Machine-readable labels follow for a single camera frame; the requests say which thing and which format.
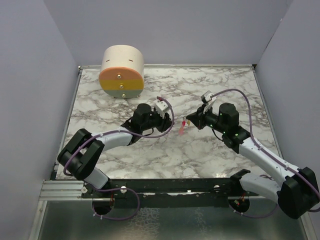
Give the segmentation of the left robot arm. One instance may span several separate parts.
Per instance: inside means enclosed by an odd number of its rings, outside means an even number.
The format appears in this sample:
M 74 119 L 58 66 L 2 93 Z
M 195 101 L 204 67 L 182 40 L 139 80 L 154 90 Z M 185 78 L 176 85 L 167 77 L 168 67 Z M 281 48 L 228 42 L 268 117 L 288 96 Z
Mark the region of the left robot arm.
M 111 190 L 110 178 L 96 167 L 101 154 L 130 146 L 141 138 L 160 138 L 171 131 L 175 120 L 173 108 L 167 100 L 161 97 L 158 100 L 154 107 L 140 103 L 132 117 L 115 130 L 91 133 L 79 129 L 57 156 L 63 173 L 90 184 L 97 196 L 106 197 Z

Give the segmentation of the pink strap keyring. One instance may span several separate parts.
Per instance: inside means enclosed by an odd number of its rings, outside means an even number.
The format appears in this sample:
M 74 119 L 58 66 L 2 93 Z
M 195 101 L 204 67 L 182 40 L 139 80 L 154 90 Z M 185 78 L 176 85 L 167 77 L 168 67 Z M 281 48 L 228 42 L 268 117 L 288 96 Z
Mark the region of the pink strap keyring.
M 187 124 L 187 122 L 185 120 L 183 120 L 182 123 L 181 123 L 181 126 L 179 128 L 179 131 L 178 131 L 179 135 L 183 135 L 184 134 L 186 124 Z

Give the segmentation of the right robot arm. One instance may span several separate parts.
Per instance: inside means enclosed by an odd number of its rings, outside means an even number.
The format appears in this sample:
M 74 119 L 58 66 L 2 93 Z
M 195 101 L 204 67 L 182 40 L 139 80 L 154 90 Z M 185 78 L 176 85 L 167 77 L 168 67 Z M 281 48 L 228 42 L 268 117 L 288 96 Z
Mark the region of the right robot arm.
M 199 130 L 209 127 L 222 134 L 222 142 L 237 154 L 249 159 L 273 179 L 267 179 L 242 169 L 231 176 L 229 189 L 240 196 L 256 193 L 277 203 L 290 218 L 298 219 L 320 202 L 315 173 L 308 167 L 299 168 L 265 149 L 252 134 L 239 125 L 239 112 L 231 103 L 223 103 L 218 114 L 203 104 L 186 116 Z

